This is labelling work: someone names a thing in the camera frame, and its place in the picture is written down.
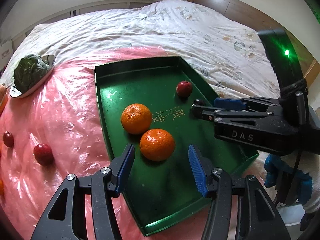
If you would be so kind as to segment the right blue gloved hand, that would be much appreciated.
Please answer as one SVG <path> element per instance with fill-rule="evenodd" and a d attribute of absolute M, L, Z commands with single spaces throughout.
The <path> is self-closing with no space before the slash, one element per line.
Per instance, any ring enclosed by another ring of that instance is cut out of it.
<path fill-rule="evenodd" d="M 298 167 L 295 168 L 298 153 L 278 156 L 269 154 L 265 160 L 264 168 L 267 172 L 265 187 L 276 186 L 280 176 L 288 175 L 278 189 L 287 190 L 293 187 L 294 195 L 306 213 L 319 210 L 319 155 L 304 152 L 301 155 Z"/>

